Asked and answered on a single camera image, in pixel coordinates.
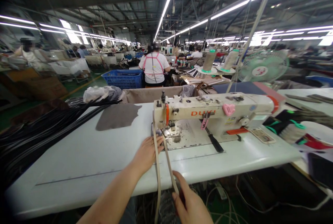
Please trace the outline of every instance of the pink clip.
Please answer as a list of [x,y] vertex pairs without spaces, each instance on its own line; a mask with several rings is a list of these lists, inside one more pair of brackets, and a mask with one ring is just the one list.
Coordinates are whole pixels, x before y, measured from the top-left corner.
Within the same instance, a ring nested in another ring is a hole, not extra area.
[[204,130],[204,129],[206,128],[206,126],[207,126],[207,124],[208,124],[208,120],[209,120],[209,118],[204,118],[204,119],[202,120],[201,130]]
[[222,106],[222,109],[228,117],[231,116],[236,111],[234,104],[224,104]]

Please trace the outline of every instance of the hand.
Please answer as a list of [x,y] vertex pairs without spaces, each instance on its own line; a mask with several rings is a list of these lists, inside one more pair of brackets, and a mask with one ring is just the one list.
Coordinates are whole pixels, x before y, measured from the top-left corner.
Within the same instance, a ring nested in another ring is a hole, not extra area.
[[185,206],[178,194],[172,193],[172,197],[182,224],[213,223],[213,220],[202,199],[188,186],[185,178],[177,171],[172,171],[180,182],[185,198]]
[[[161,146],[163,142],[163,137],[156,137],[157,148],[159,153],[164,149],[164,146]],[[141,175],[146,173],[154,164],[156,159],[155,154],[155,145],[154,145],[154,137],[147,137],[141,144],[139,150],[136,152],[132,165],[134,165]]]

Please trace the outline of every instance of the red container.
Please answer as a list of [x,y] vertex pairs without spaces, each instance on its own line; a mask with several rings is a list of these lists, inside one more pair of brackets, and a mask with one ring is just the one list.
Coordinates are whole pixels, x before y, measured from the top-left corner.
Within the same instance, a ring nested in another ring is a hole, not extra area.
[[333,146],[328,146],[323,144],[322,142],[318,141],[316,138],[313,136],[306,134],[304,138],[307,140],[305,143],[306,146],[309,146],[314,149],[327,149],[327,148],[333,148]]

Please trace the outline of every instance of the pink backpack strap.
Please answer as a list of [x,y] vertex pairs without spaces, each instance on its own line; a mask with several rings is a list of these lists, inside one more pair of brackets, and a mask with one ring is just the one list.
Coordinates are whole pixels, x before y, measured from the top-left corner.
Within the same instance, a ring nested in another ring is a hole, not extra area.
[[[161,64],[161,62],[159,61],[159,59],[158,59],[158,56],[159,56],[159,53],[157,54],[157,56],[156,57],[153,57],[153,54],[152,54],[152,58],[153,59],[157,59],[157,62],[160,64],[160,66],[161,66],[161,68],[162,68],[162,72],[164,71],[164,69],[163,69],[163,66],[162,66],[162,64]],[[145,56],[145,61],[144,61],[144,63],[143,63],[143,69],[145,69],[145,66],[146,66],[146,61],[147,61],[147,56]]]

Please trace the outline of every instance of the beige leather strap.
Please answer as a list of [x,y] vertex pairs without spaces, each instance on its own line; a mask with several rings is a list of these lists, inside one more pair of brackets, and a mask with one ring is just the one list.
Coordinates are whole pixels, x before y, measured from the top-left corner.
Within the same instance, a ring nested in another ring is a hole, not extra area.
[[167,147],[167,145],[166,145],[166,140],[165,140],[165,137],[164,137],[164,136],[163,136],[163,143],[164,143],[164,150],[165,150],[166,159],[167,159],[167,161],[168,161],[168,167],[169,167],[169,172],[170,172],[170,177],[171,177],[172,186],[173,186],[173,189],[174,189],[174,191],[176,192],[176,194],[179,195],[179,190],[178,190],[178,188],[177,188],[176,180],[174,179],[173,174],[172,174],[172,168],[171,168],[170,159],[169,159],[169,154],[168,154],[168,147]]
[[153,111],[153,135],[154,135],[154,146],[156,153],[156,170],[157,170],[157,205],[155,212],[155,224],[157,224],[159,219],[159,209],[161,202],[161,175],[160,175],[160,163],[159,163],[159,150],[157,148],[157,140],[156,140],[156,130],[155,130],[155,119],[154,119],[154,111]]

